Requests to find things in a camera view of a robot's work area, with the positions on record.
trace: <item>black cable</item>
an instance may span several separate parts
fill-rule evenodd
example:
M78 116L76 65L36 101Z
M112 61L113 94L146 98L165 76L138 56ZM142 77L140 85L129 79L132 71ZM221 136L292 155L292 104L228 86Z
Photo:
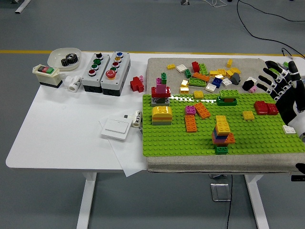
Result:
M246 2L243 2L243 1L240 1L240 2L242 2L243 4L249 5L249 6L251 6L252 8L254 8L254 9L256 9L256 10L258 10L258 11L262 12L262 13L265 13L265 14L270 14L270 15L274 15L274 16L277 16L277 17L283 18L283 19L285 19L285 20L287 20L287 21L293 21L293 22L304 22L304 21L294 21L294 20L289 20L289 19L287 19L287 18L284 18L284 17L282 17L282 16L280 16L280 15L273 14L273 13L266 13L266 12L264 12L264 11L262 11L262 10L259 10L258 8L255 8L253 5L250 5L249 3L246 3Z
M229 227L229 218L230 218L231 204L232 204L232 194L233 194L233 175L231 175L231 200L230 200L229 214L228 214L228 220L227 220L227 229Z
M284 51L283 51L283 50L286 50L286 52L288 52L288 50L287 50L286 48L282 48L282 54L283 54L283 56L285 56L285 54L284 54Z
M252 34L250 33L250 31L248 31L248 29L247 29L246 26L244 25L242 19L240 18L239 11L238 11L238 3L239 3L239 2L240 2L240 0L238 0L237 5L236 5L236 9L237 9L237 14L238 14L239 20L241 21L241 23L243 24L244 28L247 30L247 32L248 32L252 37L257 38L257 39L260 39L260 40L264 40L264 41L271 41L271 42L277 42L277 43L283 44L283 45L285 45L285 46L291 48L292 50L296 51L296 52L297 52L298 54L300 54L301 56L303 56L300 52L298 52L296 49L294 49L293 47L289 46L288 44L285 44L285 43L283 43L283 42L279 42L279 41L276 41L276 40L267 39L267 38L261 38L261 37L256 37L256 36L252 35Z

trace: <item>cable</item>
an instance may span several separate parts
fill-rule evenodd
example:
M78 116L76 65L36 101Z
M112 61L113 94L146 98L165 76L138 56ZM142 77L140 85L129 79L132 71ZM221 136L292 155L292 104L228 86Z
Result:
M259 10L258 8L255 8L253 5L250 5L249 3L246 3L246 2L243 2L243 1L240 1L240 2L242 2L243 4L249 5L249 6L251 6L252 8L254 8L254 9L256 9L256 10L258 10L258 11L262 12L262 13L269 14L269 15L274 15L274 16L277 16L277 17L283 18L283 19L285 19L285 20L287 20L287 21L293 21L293 22L304 22L304 21L294 21L294 20L289 20L289 19L287 19L287 18L284 18L284 17L282 17L282 16L280 16L280 15L273 14L273 13L266 13L266 12L264 12L264 11L262 11L262 10Z
M239 17L239 20L241 21L241 23L243 24L244 28L247 30L247 32L254 38L257 38L257 39L260 39L260 40L264 40L264 41L271 41L271 42L277 42L277 43L280 43L280 44L283 44L289 48L291 48L292 50L296 51L298 54L300 54L301 56L303 56L300 52L298 52L296 49L294 49L293 47L289 46L288 44L285 44L283 42L279 42L279 41L276 41L276 40L272 40L272 39L267 39L267 38L261 38L261 37L256 37L254 35L252 35L250 33L250 31L246 28L245 24L243 23L242 19L240 18L240 15L239 15L239 11L238 11L238 3L240 2L240 0L238 0L237 2L237 5L236 5L236 10L237 10L237 14L238 14L238 17Z
M215 7L215 8L217 8L217 7L222 7L222 6L227 6L227 4L225 4L223 1L221 1L224 5L220 5L220 6L216 6L216 4L217 4L217 0L212 0L212 3L209 3L210 4L210 6L213 6L213 7Z
M228 214L228 220L227 220L227 229L229 227L229 218L230 218L230 213L231 213L232 193L233 193L233 175L231 175L231 201L230 201L229 214Z

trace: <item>white table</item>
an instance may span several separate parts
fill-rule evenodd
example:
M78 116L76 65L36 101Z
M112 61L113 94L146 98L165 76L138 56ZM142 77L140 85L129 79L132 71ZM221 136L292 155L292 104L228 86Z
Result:
M91 55L92 53L83 52L80 66L64 74L82 76ZM142 109L143 93L133 92L129 81L134 76L145 76L147 60L152 57L230 58L225 55L131 53L131 67L120 97L88 93L82 86L76 93L68 92L63 85L58 89L40 86L6 159L7 166L14 169L60 169L82 172L86 177L86 183L78 229L88 227L97 172L122 170L109 141L101 138L102 127L99 119L112 115L124 116ZM290 61L288 57L234 56L252 57L265 61ZM305 73L304 60L294 58L294 61L299 71ZM246 175L258 228L268 228L256 184L259 178Z

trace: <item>green lego baseplate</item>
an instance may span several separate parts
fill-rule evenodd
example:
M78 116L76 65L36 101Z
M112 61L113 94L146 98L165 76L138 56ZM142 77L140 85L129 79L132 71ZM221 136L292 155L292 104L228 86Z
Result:
M255 101L274 103L266 93L240 94L236 106L218 106L219 94L205 94L194 99L191 94L170 97L173 111L171 125L152 125L151 95L143 95L143 155L144 156L196 156L216 155L212 132L216 115L225 115L236 143L228 146L228 155L303 153L305 146L297 135L285 135L281 116L257 115ZM202 102L211 113L207 119L196 114L196 133L187 133L184 110L187 105ZM252 111L255 119L245 121L243 111Z

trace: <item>table leg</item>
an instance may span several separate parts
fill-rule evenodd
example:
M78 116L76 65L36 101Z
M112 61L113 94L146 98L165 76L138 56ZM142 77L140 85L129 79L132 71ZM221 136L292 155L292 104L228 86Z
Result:
M91 204L95 187L96 173L83 173L86 178L84 194L76 229L87 229L90 218Z
M253 212L258 229L269 229L268 221L266 218L265 210L263 207L262 199L259 194L257 181L262 178L263 175L245 175L248 191L252 203Z

